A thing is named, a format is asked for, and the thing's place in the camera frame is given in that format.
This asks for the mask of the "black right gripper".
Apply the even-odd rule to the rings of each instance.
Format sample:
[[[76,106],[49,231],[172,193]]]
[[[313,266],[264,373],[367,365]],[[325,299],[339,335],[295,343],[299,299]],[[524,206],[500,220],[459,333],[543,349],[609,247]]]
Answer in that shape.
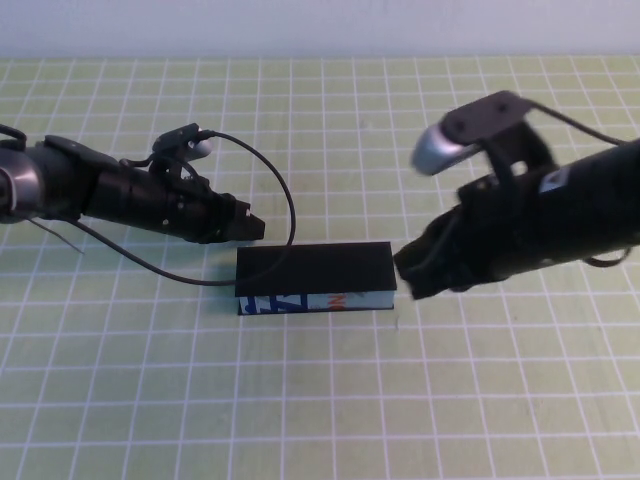
[[[463,292],[541,267],[548,259],[537,205],[542,178],[540,173],[518,176],[516,197],[507,200],[496,187],[465,185],[458,205],[436,217],[424,238],[393,256],[412,298]]]

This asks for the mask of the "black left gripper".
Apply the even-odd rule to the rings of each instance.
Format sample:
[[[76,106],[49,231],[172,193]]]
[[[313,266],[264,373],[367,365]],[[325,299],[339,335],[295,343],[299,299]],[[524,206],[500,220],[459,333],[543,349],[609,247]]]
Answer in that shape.
[[[179,178],[172,173],[147,173],[144,187],[144,229],[197,244],[260,241],[265,222],[251,213],[251,204],[211,189],[209,181]]]

